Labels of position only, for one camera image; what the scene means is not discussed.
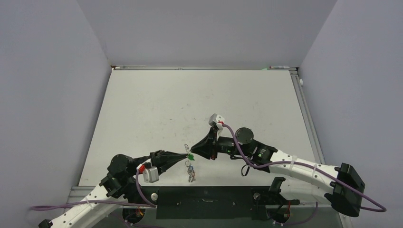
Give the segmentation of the key with green tag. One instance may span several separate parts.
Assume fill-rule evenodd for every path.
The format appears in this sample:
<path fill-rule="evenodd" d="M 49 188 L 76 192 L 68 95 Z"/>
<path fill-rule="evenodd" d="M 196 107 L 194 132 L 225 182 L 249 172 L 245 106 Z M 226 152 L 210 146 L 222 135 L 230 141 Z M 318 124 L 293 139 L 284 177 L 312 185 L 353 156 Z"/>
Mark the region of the key with green tag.
<path fill-rule="evenodd" d="M 189 154 L 187 155 L 187 159 L 188 159 L 189 161 L 194 161 L 194 155 L 193 155 L 192 153 L 189 153 Z"/>

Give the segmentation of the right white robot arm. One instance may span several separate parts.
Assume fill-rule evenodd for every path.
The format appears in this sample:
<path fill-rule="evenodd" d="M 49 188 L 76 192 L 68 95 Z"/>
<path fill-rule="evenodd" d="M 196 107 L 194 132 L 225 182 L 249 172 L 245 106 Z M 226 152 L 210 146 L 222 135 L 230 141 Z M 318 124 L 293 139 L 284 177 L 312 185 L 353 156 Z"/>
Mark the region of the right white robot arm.
<path fill-rule="evenodd" d="M 359 216 L 365 184 L 352 165 L 332 166 L 300 159 L 255 140 L 252 130 L 246 127 L 239 128 L 234 137 L 219 133 L 219 129 L 211 128 L 190 151 L 211 160 L 219 153 L 232 159 L 247 158 L 246 165 L 251 168 L 288 176 L 279 184 L 272 183 L 268 192 L 274 203 L 306 200 L 329 204 L 346 216 Z"/>

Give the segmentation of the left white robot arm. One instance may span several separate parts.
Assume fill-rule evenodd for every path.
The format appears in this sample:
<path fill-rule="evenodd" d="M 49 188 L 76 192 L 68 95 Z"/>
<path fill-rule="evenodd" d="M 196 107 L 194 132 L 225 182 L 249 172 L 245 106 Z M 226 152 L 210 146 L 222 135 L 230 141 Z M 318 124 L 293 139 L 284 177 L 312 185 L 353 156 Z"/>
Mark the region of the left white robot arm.
<path fill-rule="evenodd" d="M 132 158 L 128 155 L 114 156 L 107 167 L 106 176 L 81 201 L 59 206 L 33 206 L 35 211 L 66 209 L 57 218 L 45 219 L 40 228 L 91 228 L 120 206 L 156 208 L 154 194 L 146 196 L 139 183 L 139 176 L 146 183 L 154 183 L 159 176 L 176 163 L 193 159 L 188 153 L 164 150 L 147 156 Z"/>

